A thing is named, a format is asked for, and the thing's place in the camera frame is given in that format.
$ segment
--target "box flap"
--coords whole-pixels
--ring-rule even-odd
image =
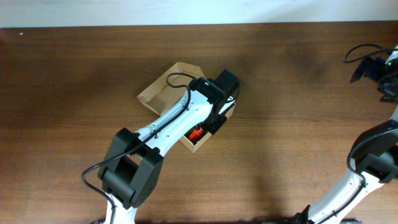
[[[177,62],[161,75],[154,83],[149,85],[137,98],[146,107],[158,115],[164,114],[176,102],[181,99],[187,89],[172,88],[166,82],[166,76],[173,72],[182,72],[194,77],[204,77],[200,67],[187,63]],[[183,75],[170,77],[169,81],[173,85],[188,85],[192,79]]]

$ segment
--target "cardboard box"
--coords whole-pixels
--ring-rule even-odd
[[[176,102],[181,99],[187,89],[185,88],[172,88],[166,82],[166,76],[173,72],[182,72],[194,77],[204,77],[200,67],[190,65],[187,63],[177,62],[171,68],[169,68],[163,75],[161,75],[156,81],[150,84],[137,98],[147,108],[163,115],[169,110]],[[173,85],[188,85],[192,79],[183,75],[175,75],[169,78],[169,81]],[[233,105],[225,114],[229,118],[234,111],[235,105]],[[207,141],[211,136],[211,133],[206,133],[196,144],[193,144],[187,137],[182,136],[180,141],[186,145],[189,150],[195,152],[198,148]]]

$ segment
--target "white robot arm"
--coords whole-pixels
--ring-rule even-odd
[[[175,121],[170,123],[166,128],[161,131],[156,138],[149,140],[146,145],[151,148],[158,148],[159,154],[165,156],[169,149],[192,127],[204,122],[212,110],[212,105],[207,101],[207,97],[199,93],[198,91],[191,91],[191,102],[189,110],[182,113]],[[180,99],[180,101],[163,114],[159,119],[136,131],[139,133],[139,139],[143,141],[147,138],[155,129],[162,126],[168,120],[173,118],[183,107],[188,100],[188,94]],[[228,99],[229,103],[220,110],[219,114],[223,114],[226,109],[230,108],[235,100],[232,96]],[[130,207],[125,209],[123,204],[112,194],[108,194],[116,204],[114,223],[131,223],[134,224],[134,218],[136,216],[137,208]],[[112,216],[112,205],[108,201],[108,208],[106,210],[106,219],[103,224],[110,224]]]
[[[172,73],[170,75],[190,75]],[[152,193],[159,178],[164,156],[194,127],[214,134],[226,121],[224,115],[239,95],[239,80],[225,70],[216,80],[195,78],[182,98],[159,119],[135,133],[123,128],[112,140],[103,162],[82,173],[84,183],[108,199],[105,224],[134,223],[136,209]],[[235,98],[231,95],[238,91]],[[140,157],[138,165],[127,155]],[[99,167],[102,189],[89,184],[85,175]]]
[[[384,94],[380,101],[398,103],[397,57],[397,51],[393,51],[387,60],[363,57],[351,81],[367,76],[378,84],[378,90]],[[348,170],[337,184],[321,200],[307,206],[286,224],[340,223],[365,196],[397,178],[397,142],[398,107],[389,121],[365,131],[357,138],[347,158]]]

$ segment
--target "red object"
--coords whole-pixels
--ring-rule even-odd
[[[203,128],[200,128],[199,130],[194,129],[189,135],[189,140],[191,140],[191,142],[198,141],[203,133],[205,133],[205,130]]]

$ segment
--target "wood grain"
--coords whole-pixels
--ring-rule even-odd
[[[241,96],[196,153],[174,145],[137,220],[235,222],[301,212],[341,177],[357,136],[394,110],[378,102],[370,80],[348,83],[356,64],[342,57],[366,42],[393,47],[397,35],[398,22],[3,29],[0,222],[103,217],[105,199],[80,174],[103,159],[118,130],[157,118],[136,96],[175,62],[199,65],[209,78],[233,71]],[[100,184],[95,174],[90,180]],[[396,184],[348,217],[394,223]]]

